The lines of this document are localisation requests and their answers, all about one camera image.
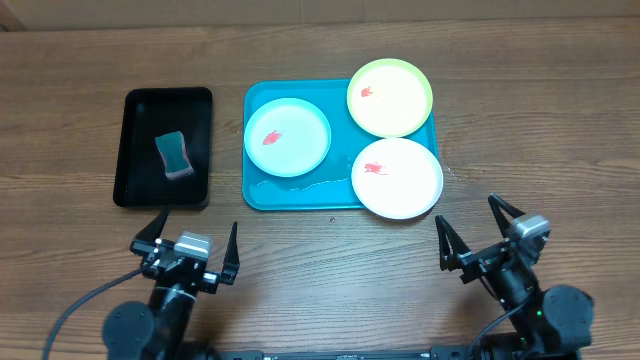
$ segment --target scrub pad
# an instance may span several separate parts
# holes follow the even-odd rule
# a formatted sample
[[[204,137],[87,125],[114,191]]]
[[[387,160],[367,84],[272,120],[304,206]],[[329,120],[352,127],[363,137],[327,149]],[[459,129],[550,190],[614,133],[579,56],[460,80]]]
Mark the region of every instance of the scrub pad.
[[[187,157],[184,135],[174,131],[156,138],[156,146],[164,163],[164,173],[169,180],[193,174],[193,167]]]

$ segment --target red stain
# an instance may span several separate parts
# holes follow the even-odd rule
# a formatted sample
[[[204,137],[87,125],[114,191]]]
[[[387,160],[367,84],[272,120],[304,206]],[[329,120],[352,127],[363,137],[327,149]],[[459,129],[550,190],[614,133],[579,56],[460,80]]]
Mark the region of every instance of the red stain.
[[[277,130],[273,130],[272,133],[270,133],[269,135],[267,135],[266,138],[264,138],[262,145],[275,144],[276,141],[278,141],[278,139],[280,139],[281,137],[282,137],[282,133],[279,133]]]
[[[368,164],[364,165],[364,170],[365,170],[364,172],[365,172],[365,174],[368,173],[368,172],[372,172],[372,173],[378,174],[378,175],[389,175],[389,174],[381,173],[381,171],[382,171],[382,169],[384,167],[385,166],[382,166],[382,165],[378,164],[377,162],[368,163]]]
[[[362,91],[360,92],[360,95],[362,95],[362,97],[373,95],[373,91],[371,91],[371,86],[367,86],[366,88],[362,89]]]

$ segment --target wire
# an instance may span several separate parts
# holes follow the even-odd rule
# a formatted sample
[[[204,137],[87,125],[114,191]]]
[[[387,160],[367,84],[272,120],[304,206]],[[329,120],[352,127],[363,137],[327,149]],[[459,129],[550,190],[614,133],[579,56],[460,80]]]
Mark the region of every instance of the wire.
[[[484,289],[487,290],[489,295],[491,295],[491,297],[494,298],[495,300],[498,300],[498,298],[496,298],[496,295],[489,288],[489,285],[487,285],[487,283],[484,281],[484,277],[482,277],[482,276],[480,277],[480,282],[482,283],[482,286],[484,286]]]
[[[482,330],[480,332],[480,334],[478,334],[478,336],[476,336],[475,339],[473,339],[473,342],[471,343],[471,345],[469,346],[469,349],[467,349],[467,360],[471,360],[471,358],[473,357],[473,349],[476,347],[476,345],[478,345],[478,343],[480,342],[480,340],[482,340],[482,338],[491,330],[493,330],[493,328],[495,328],[496,326],[500,325],[501,322],[503,322],[505,319],[508,319],[511,317],[511,315],[517,313],[518,311],[520,311],[520,309],[522,309],[522,307],[524,307],[524,305],[527,302],[523,302],[522,304],[518,305],[517,307],[513,308],[512,310],[510,310],[509,312],[505,313],[504,315],[500,316],[499,318],[495,319],[491,324],[489,324],[489,326],[487,326],[486,328],[484,328],[484,330]]]
[[[89,292],[87,295],[81,297],[80,299],[78,299],[78,301],[76,301],[75,303],[73,303],[73,305],[69,306],[69,308],[62,314],[62,316],[60,316],[60,318],[58,318],[58,321],[56,321],[56,324],[53,326],[53,329],[51,329],[51,332],[49,333],[49,337],[47,338],[47,341],[44,344],[44,348],[42,349],[42,360],[48,360],[49,359],[49,352],[51,352],[51,347],[53,346],[53,342],[56,339],[56,335],[58,335],[58,332],[60,331],[60,328],[62,328],[62,325],[64,324],[64,322],[67,320],[67,318],[76,310],[78,310],[78,308],[80,306],[82,306],[84,303],[86,303],[87,301],[91,300],[92,298],[94,298],[96,295],[104,292],[105,290],[112,288],[126,280],[131,279],[132,277],[139,275],[140,273],[142,273],[143,271],[145,271],[147,268],[149,268],[149,265],[147,266],[143,266],[140,267],[139,269],[136,269],[124,276],[121,276],[111,282],[108,282],[98,288],[96,288],[95,290]]]

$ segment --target black plastic container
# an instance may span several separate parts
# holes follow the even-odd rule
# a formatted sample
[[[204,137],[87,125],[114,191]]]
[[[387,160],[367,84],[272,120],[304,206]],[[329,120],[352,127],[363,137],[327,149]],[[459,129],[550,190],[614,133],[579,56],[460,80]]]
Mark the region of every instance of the black plastic container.
[[[136,89],[125,100],[113,201],[122,207],[209,203],[213,98],[207,88]],[[155,138],[180,131],[194,172],[169,180]]]

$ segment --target sponge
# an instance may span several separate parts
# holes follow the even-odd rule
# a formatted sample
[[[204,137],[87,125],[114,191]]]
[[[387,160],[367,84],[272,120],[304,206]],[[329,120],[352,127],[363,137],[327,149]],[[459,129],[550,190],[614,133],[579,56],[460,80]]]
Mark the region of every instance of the sponge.
[[[164,174],[167,179],[175,180],[194,173],[187,157],[184,135],[180,131],[158,136],[156,146],[162,157]]]

